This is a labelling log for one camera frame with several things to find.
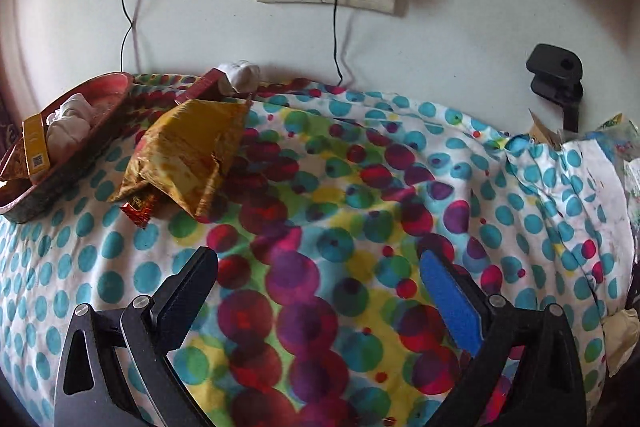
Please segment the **polka dot tablecloth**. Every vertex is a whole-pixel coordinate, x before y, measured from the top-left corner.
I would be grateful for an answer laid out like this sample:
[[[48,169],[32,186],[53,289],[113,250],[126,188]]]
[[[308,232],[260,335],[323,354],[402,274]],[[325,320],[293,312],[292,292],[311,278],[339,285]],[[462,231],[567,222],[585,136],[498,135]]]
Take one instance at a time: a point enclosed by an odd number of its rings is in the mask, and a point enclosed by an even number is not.
[[[145,228],[112,195],[189,81],[134,80],[122,135],[32,222],[1,225],[1,373],[40,426],[74,309],[152,294],[206,246],[219,277],[170,359],[219,426],[414,426],[468,356],[421,284],[438,251],[514,306],[561,306],[587,407],[608,375],[634,240],[599,143],[553,148],[458,110],[295,80],[259,90],[206,218]]]

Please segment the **yellow snack bag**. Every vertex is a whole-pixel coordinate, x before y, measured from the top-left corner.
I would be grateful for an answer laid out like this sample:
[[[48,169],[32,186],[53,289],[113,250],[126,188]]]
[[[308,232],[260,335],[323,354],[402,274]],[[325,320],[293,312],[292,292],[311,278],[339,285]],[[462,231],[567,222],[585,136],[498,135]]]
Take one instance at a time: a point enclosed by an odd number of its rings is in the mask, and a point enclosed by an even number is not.
[[[205,218],[238,153],[249,101],[192,98],[145,131],[112,202],[148,187],[168,196],[194,219]]]

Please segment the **red round tray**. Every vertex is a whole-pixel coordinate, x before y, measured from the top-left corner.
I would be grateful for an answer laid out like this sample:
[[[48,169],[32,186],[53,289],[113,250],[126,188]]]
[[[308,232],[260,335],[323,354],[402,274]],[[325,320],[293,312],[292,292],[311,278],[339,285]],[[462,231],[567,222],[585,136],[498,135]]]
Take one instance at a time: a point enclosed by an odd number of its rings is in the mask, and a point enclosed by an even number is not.
[[[119,132],[134,80],[126,72],[89,79],[23,121],[1,159],[1,214],[34,219],[89,168]]]

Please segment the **white sock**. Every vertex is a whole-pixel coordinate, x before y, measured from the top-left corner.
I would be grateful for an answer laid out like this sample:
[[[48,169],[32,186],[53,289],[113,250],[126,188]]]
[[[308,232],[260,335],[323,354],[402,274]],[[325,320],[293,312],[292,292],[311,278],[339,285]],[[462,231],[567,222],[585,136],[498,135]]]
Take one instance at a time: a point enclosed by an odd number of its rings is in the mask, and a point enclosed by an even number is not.
[[[224,75],[219,90],[227,96],[253,93],[262,79],[260,68],[247,61],[220,64],[217,69]]]
[[[88,121],[75,116],[63,117],[47,124],[46,141],[51,164],[58,164],[76,150],[90,130]]]
[[[75,116],[86,121],[92,121],[96,116],[96,110],[81,93],[75,93],[48,116],[48,124],[67,116]]]

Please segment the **small red white box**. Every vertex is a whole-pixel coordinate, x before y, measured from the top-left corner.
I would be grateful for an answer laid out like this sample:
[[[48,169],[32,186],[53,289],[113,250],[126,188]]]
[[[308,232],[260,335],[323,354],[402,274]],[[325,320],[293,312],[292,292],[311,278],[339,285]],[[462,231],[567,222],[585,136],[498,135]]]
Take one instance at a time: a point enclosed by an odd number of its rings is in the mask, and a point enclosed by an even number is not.
[[[191,86],[175,98],[175,104],[181,105],[190,100],[221,101],[224,98],[221,88],[227,76],[221,70],[213,68],[194,81]]]

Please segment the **black clamp mount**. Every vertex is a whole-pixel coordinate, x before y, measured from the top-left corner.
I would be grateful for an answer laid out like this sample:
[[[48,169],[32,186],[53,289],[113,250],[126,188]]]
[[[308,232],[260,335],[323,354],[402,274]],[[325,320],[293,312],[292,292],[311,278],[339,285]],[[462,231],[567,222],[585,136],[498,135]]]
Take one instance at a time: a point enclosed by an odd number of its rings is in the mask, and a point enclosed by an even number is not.
[[[582,61],[572,51],[538,43],[526,61],[534,75],[530,90],[563,112],[563,130],[579,130],[579,106],[584,97]]]

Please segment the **red candy wrapper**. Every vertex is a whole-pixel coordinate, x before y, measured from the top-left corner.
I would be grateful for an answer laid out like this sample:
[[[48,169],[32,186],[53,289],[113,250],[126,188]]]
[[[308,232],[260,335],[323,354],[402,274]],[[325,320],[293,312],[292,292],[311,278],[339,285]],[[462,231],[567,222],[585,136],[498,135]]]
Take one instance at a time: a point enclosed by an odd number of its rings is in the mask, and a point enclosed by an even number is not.
[[[136,227],[145,230],[162,197],[162,192],[149,185],[130,195],[120,210]]]

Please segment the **plastic bag with papers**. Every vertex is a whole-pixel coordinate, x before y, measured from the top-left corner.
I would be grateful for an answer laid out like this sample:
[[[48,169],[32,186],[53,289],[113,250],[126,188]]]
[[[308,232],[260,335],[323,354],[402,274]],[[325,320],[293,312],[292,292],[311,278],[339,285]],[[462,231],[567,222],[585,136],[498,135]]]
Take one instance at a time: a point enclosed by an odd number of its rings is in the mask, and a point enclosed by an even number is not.
[[[629,207],[639,211],[639,127],[632,120],[618,113],[597,129],[576,133],[552,131],[533,112],[529,115],[533,121],[529,134],[536,142],[550,144],[555,150],[565,142],[597,141],[623,183]]]

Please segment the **beige cloth at edge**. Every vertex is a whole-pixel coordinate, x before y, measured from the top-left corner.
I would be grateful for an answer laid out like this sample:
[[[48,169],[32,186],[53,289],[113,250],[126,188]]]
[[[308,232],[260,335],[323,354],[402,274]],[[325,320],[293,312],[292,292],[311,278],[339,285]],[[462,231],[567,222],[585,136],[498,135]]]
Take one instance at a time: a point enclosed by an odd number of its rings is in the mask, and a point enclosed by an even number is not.
[[[631,358],[640,335],[640,321],[635,309],[623,309],[603,321],[606,364],[615,376]]]

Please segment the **yellow medicine box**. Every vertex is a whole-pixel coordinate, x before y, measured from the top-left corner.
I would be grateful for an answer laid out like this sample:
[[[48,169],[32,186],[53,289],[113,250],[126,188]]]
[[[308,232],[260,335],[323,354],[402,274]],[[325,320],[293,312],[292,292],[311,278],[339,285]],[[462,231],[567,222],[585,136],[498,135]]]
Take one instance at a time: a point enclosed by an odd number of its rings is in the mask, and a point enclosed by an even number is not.
[[[32,184],[37,184],[51,168],[41,115],[26,118],[22,129],[28,177]]]

